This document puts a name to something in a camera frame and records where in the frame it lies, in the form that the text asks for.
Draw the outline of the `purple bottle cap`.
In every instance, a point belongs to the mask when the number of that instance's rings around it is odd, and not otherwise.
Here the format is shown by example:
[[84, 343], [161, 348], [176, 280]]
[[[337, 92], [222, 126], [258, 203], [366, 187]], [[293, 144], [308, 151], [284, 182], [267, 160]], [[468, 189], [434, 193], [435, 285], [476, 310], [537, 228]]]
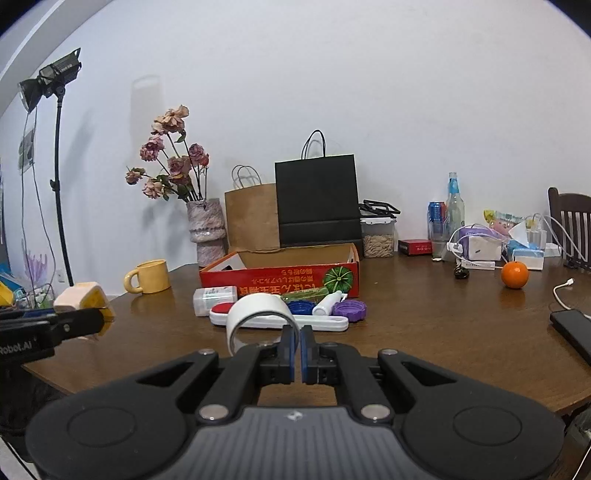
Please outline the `purple bottle cap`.
[[349, 323], [358, 323], [366, 319], [368, 307], [363, 301], [346, 299], [335, 303], [332, 316], [346, 317]]

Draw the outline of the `clear food container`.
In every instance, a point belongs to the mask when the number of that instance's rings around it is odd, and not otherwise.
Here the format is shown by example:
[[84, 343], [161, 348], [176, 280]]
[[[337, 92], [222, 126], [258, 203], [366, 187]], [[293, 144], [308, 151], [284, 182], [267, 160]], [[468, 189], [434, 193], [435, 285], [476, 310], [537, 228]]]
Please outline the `clear food container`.
[[397, 218], [401, 210], [392, 204], [363, 200], [359, 204], [363, 255], [367, 258], [389, 258], [398, 247]]

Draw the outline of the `white tape roll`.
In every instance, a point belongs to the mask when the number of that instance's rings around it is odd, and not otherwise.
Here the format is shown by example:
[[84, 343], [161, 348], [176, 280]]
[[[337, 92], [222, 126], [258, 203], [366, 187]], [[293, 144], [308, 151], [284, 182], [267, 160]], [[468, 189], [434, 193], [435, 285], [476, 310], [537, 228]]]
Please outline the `white tape roll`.
[[231, 356], [235, 356], [240, 349], [235, 339], [236, 332], [247, 321], [262, 316], [276, 316], [283, 320], [284, 324], [294, 328], [297, 335], [297, 346], [300, 344], [300, 328], [297, 326], [294, 315], [288, 309], [287, 304], [280, 299], [280, 296], [270, 293], [253, 293], [240, 298], [235, 302], [226, 319], [225, 333], [226, 346]]

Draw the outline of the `white plastic bottle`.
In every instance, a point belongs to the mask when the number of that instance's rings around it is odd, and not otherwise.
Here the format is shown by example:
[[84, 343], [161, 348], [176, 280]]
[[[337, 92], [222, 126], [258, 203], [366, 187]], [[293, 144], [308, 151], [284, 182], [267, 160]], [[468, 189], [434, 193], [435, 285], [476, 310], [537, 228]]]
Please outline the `white plastic bottle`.
[[208, 316], [211, 309], [221, 303], [233, 303], [238, 299], [235, 286], [197, 288], [192, 297], [194, 314]]

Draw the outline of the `black smartphone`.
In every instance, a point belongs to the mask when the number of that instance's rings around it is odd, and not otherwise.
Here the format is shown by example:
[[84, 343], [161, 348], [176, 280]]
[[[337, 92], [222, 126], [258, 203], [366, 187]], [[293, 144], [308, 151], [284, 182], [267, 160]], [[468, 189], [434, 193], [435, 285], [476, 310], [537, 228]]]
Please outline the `black smartphone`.
[[577, 353], [591, 364], [591, 322], [579, 310], [562, 310], [550, 314], [554, 329]]

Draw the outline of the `pink dried flowers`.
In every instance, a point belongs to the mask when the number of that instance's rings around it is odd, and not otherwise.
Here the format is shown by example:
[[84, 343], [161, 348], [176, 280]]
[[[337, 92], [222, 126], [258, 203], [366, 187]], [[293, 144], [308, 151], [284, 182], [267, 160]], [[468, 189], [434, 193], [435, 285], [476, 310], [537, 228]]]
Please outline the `pink dried flowers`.
[[151, 123], [147, 140], [139, 148], [139, 159], [154, 164], [153, 172], [141, 166], [127, 168], [125, 182], [140, 185], [142, 194], [151, 199], [184, 202], [204, 201], [207, 198], [207, 176], [211, 156], [204, 146], [189, 144], [185, 120], [189, 108], [179, 105], [156, 116]]

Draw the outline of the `small white spray bottle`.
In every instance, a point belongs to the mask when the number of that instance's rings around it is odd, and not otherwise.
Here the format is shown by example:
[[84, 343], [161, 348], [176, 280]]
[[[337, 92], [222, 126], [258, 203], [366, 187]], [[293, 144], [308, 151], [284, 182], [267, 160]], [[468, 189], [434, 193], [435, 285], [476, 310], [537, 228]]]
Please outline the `small white spray bottle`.
[[343, 293], [341, 290], [332, 292], [322, 298], [314, 308], [312, 308], [311, 314], [314, 316], [331, 316], [332, 309], [334, 309], [335, 305], [342, 300], [345, 300], [348, 297], [348, 294]]

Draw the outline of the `black paper bag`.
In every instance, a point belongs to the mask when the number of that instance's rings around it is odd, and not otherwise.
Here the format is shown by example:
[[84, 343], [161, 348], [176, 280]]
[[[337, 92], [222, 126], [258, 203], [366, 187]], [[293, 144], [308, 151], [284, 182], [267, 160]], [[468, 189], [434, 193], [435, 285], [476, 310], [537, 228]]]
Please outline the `black paper bag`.
[[358, 181], [353, 154], [322, 152], [311, 158], [311, 138], [297, 160], [274, 164], [280, 245], [362, 244]]

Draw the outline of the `small red box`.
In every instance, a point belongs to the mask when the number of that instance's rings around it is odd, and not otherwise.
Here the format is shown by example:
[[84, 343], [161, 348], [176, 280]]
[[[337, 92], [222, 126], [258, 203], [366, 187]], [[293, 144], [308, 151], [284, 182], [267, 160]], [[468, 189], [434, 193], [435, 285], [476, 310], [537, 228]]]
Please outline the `small red box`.
[[433, 245], [428, 239], [400, 240], [398, 242], [398, 251], [407, 256], [431, 255]]

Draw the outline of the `orange fruit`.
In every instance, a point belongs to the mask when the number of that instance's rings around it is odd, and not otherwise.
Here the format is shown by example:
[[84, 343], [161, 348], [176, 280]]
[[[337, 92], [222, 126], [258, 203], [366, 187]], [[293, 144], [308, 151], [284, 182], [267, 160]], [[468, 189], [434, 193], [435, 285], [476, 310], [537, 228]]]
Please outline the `orange fruit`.
[[501, 280], [509, 289], [522, 289], [529, 281], [528, 267], [520, 261], [506, 263], [501, 269]]

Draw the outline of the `purple textured vase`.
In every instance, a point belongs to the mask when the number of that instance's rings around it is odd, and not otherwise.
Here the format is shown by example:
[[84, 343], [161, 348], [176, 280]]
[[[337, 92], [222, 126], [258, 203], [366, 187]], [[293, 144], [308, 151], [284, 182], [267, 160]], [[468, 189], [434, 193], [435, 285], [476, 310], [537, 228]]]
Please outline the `purple textured vase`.
[[221, 201], [211, 198], [186, 204], [190, 241], [197, 246], [197, 264], [205, 268], [226, 255], [226, 230]]

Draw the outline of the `blue bottle cap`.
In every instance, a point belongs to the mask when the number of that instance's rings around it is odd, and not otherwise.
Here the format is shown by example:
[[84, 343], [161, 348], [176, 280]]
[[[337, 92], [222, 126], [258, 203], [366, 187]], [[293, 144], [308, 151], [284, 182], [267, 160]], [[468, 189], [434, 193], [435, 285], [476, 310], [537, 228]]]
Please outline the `blue bottle cap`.
[[315, 303], [310, 300], [294, 300], [288, 302], [287, 307], [293, 315], [311, 315]]

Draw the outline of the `cream yellow block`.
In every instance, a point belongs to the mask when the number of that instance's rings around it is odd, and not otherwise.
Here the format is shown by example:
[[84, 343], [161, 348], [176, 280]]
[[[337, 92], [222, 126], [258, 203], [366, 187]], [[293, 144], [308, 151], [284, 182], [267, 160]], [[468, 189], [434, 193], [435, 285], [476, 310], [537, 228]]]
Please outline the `cream yellow block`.
[[80, 282], [66, 288], [53, 301], [57, 312], [98, 309], [105, 322], [113, 322], [114, 311], [102, 287], [97, 282]]

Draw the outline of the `dark wooden chair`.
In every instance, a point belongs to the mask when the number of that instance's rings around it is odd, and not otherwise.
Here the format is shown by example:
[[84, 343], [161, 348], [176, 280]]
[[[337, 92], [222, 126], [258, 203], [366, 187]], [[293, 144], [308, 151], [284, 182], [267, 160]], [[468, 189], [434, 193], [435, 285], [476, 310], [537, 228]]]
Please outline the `dark wooden chair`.
[[548, 189], [552, 231], [565, 265], [590, 270], [590, 196]]

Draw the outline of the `green plastic bottle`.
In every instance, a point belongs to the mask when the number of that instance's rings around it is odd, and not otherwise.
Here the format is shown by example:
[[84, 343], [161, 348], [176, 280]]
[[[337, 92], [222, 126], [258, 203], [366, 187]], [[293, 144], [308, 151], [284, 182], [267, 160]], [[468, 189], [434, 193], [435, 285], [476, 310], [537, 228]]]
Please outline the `green plastic bottle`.
[[281, 295], [280, 298], [286, 303], [294, 301], [310, 301], [314, 304], [318, 304], [318, 302], [321, 302], [327, 295], [329, 295], [329, 290], [325, 287], [321, 287], [287, 292]]

